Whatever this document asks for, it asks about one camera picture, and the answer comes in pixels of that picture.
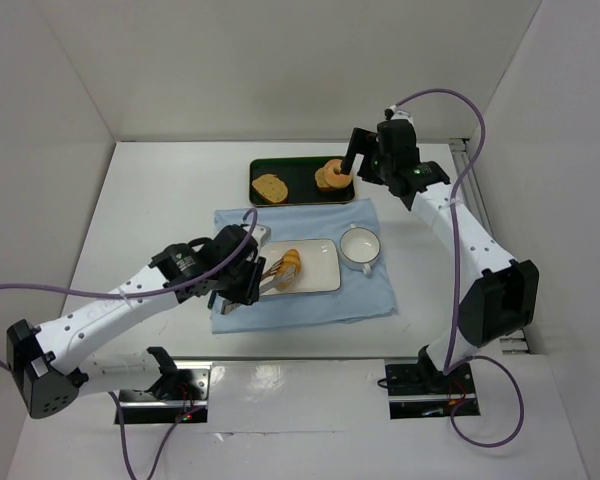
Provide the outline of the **metal food tongs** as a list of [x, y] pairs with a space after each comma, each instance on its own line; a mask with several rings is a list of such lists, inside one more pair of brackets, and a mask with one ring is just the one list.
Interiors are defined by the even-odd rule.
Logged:
[[[266, 272], [263, 273], [261, 280], [258, 295], [264, 294], [269, 290], [276, 289], [280, 285], [289, 286], [294, 282], [298, 274], [297, 266], [293, 262], [284, 262], [282, 259], [276, 261], [271, 268], [269, 268]], [[237, 302], [232, 302], [229, 300], [223, 300], [223, 303], [220, 308], [220, 313], [222, 315], [226, 315], [239, 308], [240, 306], [245, 304], [240, 304]]]

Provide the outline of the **golden bread roll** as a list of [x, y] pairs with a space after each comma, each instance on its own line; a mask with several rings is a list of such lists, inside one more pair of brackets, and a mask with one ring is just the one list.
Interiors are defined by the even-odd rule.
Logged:
[[301, 273], [301, 270], [302, 262], [299, 252], [296, 249], [287, 250], [274, 275], [274, 278], [278, 281], [275, 288], [278, 291], [288, 289], [293, 284], [296, 277]]

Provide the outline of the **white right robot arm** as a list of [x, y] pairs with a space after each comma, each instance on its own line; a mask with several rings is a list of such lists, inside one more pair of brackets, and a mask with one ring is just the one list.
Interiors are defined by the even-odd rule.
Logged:
[[501, 247], [458, 198], [436, 162], [422, 161], [408, 119], [390, 119], [375, 130], [353, 130], [342, 166], [362, 158], [359, 177], [383, 185], [442, 242], [454, 262], [454, 306], [449, 329], [418, 353], [415, 379], [438, 391], [461, 361], [485, 345], [529, 325], [539, 270]]

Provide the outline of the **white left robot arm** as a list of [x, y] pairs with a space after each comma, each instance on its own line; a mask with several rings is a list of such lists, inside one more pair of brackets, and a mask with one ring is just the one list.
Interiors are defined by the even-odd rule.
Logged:
[[38, 326], [25, 320], [10, 326], [7, 365], [29, 416], [47, 418], [93, 393], [139, 390], [164, 399], [177, 392], [191, 376], [164, 348], [105, 356], [99, 349], [191, 298], [257, 302], [265, 265], [259, 249], [270, 236], [267, 226], [228, 225], [214, 238], [172, 244], [110, 298]]

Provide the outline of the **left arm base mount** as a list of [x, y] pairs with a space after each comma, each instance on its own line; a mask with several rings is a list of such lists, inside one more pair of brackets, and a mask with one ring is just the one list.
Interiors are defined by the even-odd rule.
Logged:
[[115, 413], [114, 423], [123, 419], [126, 425], [202, 424], [208, 420], [208, 399], [212, 362], [176, 357], [179, 373], [166, 393], [154, 394], [149, 389], [121, 390], [117, 396], [122, 415]]

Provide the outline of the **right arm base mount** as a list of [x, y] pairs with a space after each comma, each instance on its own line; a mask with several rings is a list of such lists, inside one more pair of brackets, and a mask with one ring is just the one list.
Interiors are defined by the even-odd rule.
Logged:
[[427, 386], [417, 375], [415, 363], [388, 363], [377, 385], [388, 395], [390, 418], [424, 419], [479, 416], [480, 407], [473, 375], [468, 365], [461, 366], [437, 386]]

